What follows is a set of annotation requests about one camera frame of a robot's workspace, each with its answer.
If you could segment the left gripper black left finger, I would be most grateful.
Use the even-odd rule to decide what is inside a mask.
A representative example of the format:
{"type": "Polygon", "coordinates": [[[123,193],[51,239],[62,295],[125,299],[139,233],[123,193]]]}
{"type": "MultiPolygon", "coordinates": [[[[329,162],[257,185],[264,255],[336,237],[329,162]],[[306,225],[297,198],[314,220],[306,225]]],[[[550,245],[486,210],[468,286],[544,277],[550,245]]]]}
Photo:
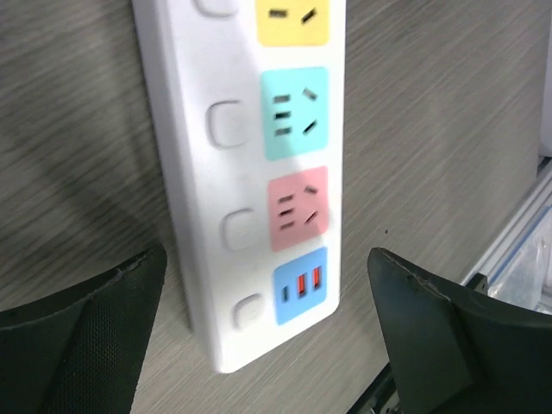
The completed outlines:
{"type": "Polygon", "coordinates": [[[128,413],[165,281],[161,245],[1,313],[3,413],[128,413]]]}

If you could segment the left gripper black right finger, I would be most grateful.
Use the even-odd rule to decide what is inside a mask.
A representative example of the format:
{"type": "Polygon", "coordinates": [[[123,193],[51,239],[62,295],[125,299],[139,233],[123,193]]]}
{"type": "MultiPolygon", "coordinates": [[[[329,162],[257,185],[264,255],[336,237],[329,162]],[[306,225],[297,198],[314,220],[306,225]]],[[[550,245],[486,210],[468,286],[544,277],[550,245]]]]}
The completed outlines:
{"type": "Polygon", "coordinates": [[[405,413],[549,413],[551,317],[384,248],[367,272],[405,413]]]}

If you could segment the white power strip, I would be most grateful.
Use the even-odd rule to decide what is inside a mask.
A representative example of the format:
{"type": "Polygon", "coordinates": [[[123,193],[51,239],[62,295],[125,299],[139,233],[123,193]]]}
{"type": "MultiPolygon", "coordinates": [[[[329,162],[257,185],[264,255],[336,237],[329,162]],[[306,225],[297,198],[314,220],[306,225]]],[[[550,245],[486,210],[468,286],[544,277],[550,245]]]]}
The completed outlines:
{"type": "Polygon", "coordinates": [[[346,4],[132,8],[192,329],[232,373],[340,302],[346,4]]]}

